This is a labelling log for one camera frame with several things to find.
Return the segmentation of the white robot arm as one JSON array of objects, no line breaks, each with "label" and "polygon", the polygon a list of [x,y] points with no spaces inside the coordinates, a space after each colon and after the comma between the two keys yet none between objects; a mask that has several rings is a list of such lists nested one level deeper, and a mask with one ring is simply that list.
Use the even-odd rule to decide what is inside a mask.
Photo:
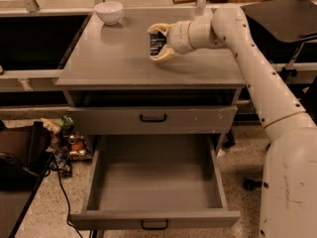
[{"label": "white robot arm", "polygon": [[151,60],[230,50],[268,136],[260,238],[317,238],[317,126],[254,42],[243,9],[225,4],[192,21],[148,28]]}]

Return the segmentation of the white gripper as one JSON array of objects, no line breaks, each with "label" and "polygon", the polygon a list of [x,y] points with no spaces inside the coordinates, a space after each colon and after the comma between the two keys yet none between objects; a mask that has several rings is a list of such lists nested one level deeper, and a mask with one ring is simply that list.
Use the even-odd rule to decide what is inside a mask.
[{"label": "white gripper", "polygon": [[150,59],[157,62],[170,60],[177,54],[185,55],[199,49],[212,49],[215,43],[210,20],[156,23],[148,27],[148,33],[167,36],[169,46],[150,49]]}]

